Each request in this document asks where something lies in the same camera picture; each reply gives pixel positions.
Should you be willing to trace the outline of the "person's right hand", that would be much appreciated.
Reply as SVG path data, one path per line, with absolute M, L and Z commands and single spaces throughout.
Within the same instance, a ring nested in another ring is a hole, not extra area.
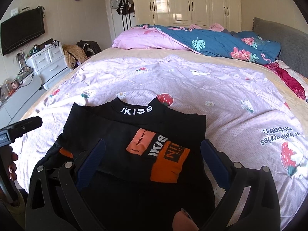
M 192 220 L 191 216 L 183 208 L 178 211 L 172 222 L 173 231 L 198 231 L 199 228 Z

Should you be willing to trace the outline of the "person's left hand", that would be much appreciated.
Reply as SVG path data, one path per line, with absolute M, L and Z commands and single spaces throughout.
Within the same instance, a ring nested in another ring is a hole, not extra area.
M 12 153 L 12 163 L 8 166 L 9 177 L 10 177 L 10 180 L 12 181 L 15 181 L 17 179 L 17 175 L 16 175 L 17 167 L 15 164 L 15 161 L 17 160 L 18 160 L 18 155 L 15 152 L 13 152 Z

